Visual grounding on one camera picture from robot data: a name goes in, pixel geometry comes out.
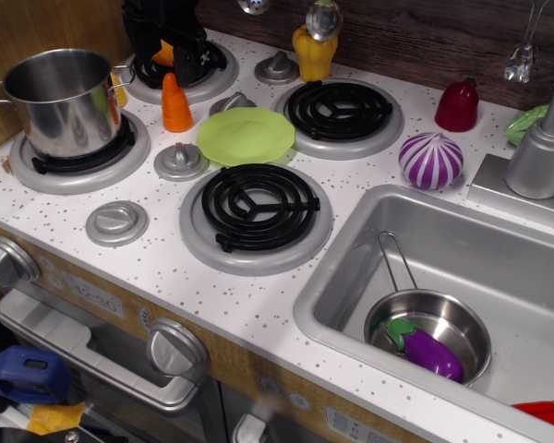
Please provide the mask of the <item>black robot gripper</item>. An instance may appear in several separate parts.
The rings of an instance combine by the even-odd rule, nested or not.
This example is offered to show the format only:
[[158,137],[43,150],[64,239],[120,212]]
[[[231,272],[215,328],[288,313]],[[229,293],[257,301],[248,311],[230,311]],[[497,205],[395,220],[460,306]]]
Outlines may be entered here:
[[125,1],[122,17],[134,50],[132,66],[138,79],[150,89],[162,87],[162,68],[151,58],[162,42],[174,47],[174,72],[180,87],[190,86],[206,74],[207,34],[196,17],[198,1]]

